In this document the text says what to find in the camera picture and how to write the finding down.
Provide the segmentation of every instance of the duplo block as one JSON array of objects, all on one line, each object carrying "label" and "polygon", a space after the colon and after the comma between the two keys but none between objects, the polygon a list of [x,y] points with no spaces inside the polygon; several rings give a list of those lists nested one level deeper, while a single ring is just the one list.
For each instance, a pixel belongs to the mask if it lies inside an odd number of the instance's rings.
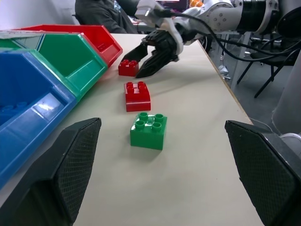
[{"label": "duplo block", "polygon": [[151,110],[150,93],[143,81],[124,84],[124,94],[127,112],[142,112]]},{"label": "duplo block", "polygon": [[139,64],[137,61],[124,60],[118,66],[118,74],[122,76],[135,77],[139,71]]},{"label": "duplo block", "polygon": [[130,130],[131,146],[163,150],[167,117],[139,113]]}]

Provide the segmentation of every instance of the plastic bin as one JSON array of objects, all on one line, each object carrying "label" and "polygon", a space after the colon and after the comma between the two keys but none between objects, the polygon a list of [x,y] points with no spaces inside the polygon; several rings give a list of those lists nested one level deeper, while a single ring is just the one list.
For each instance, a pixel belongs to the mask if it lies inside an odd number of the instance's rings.
[{"label": "plastic bin", "polygon": [[78,101],[108,69],[81,34],[3,31],[0,47],[38,50],[58,70],[56,76]]},{"label": "plastic bin", "polygon": [[76,105],[35,50],[0,50],[0,189]]},{"label": "plastic bin", "polygon": [[99,55],[110,67],[122,54],[121,46],[115,41],[104,26],[95,25],[38,25],[24,27],[20,30],[46,32],[77,32],[84,33],[90,45],[99,52]]}]

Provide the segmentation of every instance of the white wall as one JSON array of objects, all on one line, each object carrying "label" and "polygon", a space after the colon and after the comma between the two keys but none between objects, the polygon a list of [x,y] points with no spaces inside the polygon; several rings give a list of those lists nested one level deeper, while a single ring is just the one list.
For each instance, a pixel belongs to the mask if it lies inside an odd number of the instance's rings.
[{"label": "white wall", "polygon": [[0,30],[38,24],[77,24],[75,0],[0,0]]}]

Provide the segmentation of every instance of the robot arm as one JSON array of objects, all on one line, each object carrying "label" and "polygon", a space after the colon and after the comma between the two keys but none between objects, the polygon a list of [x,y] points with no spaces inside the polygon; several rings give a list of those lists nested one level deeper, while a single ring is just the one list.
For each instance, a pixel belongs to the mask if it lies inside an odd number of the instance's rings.
[{"label": "robot arm", "polygon": [[[147,46],[155,46],[152,57],[142,65],[137,78],[153,75],[171,61],[177,61],[184,45],[200,38],[200,33],[210,33],[199,21],[191,18],[163,18],[158,10],[164,8],[155,0],[140,0],[135,16],[148,26],[156,28],[143,39],[139,47],[124,59],[140,61],[147,55]],[[214,32],[238,31],[268,34],[278,25],[283,36],[300,37],[300,0],[207,0],[199,8],[183,12],[201,19]]]}]

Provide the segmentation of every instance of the white table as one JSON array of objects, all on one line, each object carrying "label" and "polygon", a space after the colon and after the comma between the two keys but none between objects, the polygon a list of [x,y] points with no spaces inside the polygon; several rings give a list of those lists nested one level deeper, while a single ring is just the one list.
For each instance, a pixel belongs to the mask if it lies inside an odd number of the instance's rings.
[{"label": "white table", "polygon": [[[113,36],[124,53],[143,37]],[[63,128],[101,117],[93,171],[74,226],[262,226],[224,129],[226,120],[249,119],[198,42],[180,58],[144,80],[151,113],[168,117],[162,152],[129,144],[137,113],[125,112],[123,83],[133,79],[118,76],[121,57],[37,151],[35,156],[49,148]],[[29,164],[0,191],[0,201]]]}]

